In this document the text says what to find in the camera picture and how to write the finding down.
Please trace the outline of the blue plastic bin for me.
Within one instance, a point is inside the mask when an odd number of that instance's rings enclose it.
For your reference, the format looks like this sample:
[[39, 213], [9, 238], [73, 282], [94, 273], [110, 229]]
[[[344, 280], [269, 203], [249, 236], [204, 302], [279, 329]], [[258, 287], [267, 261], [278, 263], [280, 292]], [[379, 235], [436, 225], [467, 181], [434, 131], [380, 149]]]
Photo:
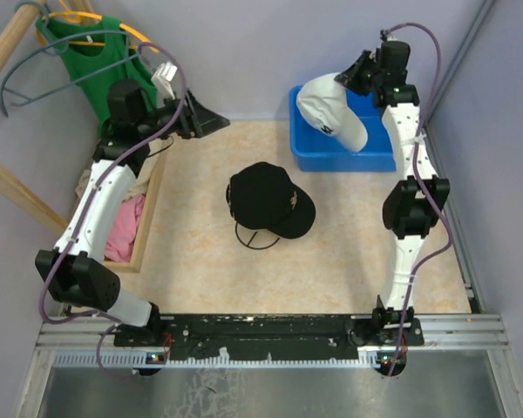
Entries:
[[296, 97], [301, 87], [289, 91], [289, 145], [300, 170], [304, 172], [394, 172], [396, 163], [389, 136], [380, 113], [372, 106], [372, 96], [363, 97], [349, 91], [349, 108], [354, 111], [368, 133], [366, 146], [351, 152], [335, 138], [311, 127], [301, 116]]

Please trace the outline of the white cap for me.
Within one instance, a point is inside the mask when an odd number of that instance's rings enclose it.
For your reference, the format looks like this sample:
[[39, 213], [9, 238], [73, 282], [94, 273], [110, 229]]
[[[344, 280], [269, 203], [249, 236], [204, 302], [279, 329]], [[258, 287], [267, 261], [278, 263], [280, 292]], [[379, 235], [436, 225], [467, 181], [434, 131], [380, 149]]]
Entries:
[[360, 152], [368, 132], [347, 102], [346, 89], [331, 72], [308, 81], [297, 93], [296, 107], [303, 119], [325, 136], [335, 138], [351, 152]]

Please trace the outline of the black beanie hat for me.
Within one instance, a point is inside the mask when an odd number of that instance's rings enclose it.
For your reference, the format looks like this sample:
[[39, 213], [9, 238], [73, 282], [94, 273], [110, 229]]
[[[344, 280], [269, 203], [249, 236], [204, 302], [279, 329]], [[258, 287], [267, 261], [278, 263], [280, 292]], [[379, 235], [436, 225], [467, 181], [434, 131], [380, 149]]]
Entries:
[[231, 217], [240, 226], [267, 230], [284, 239], [301, 238], [316, 220], [311, 197], [283, 167], [264, 161], [230, 177], [226, 201]]

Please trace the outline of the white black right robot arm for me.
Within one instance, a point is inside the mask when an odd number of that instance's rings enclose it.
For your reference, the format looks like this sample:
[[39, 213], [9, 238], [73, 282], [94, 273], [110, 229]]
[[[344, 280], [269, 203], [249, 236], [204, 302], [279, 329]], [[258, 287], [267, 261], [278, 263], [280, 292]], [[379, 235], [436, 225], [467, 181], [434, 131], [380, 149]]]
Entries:
[[394, 267], [391, 282], [377, 298], [372, 312], [373, 337], [392, 344], [409, 327], [414, 315], [408, 293], [418, 255], [451, 190], [448, 179], [438, 176], [429, 160], [420, 131], [420, 100], [408, 84], [410, 46], [385, 40], [374, 51], [363, 51], [358, 60], [335, 80], [358, 96], [368, 96], [381, 116], [389, 136], [399, 179], [382, 209], [384, 227], [394, 236]]

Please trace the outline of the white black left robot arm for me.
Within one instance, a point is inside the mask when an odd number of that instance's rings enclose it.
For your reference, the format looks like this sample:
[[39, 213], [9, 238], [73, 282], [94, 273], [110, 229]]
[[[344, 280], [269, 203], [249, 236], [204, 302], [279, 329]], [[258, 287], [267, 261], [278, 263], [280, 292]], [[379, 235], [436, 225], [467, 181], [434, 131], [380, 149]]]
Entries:
[[51, 250], [37, 253], [35, 266], [43, 279], [38, 310], [52, 324], [44, 300], [80, 307], [80, 315], [97, 315], [133, 327], [134, 337], [151, 346], [164, 334], [163, 323], [153, 318], [153, 304], [127, 292], [119, 276], [104, 264], [108, 235], [120, 205], [149, 157], [150, 143], [175, 133], [202, 138], [229, 126], [227, 118], [200, 104], [189, 90], [172, 98], [169, 83], [155, 84], [163, 105], [148, 106], [141, 84], [122, 79], [110, 85], [108, 118], [84, 195], [65, 231]]

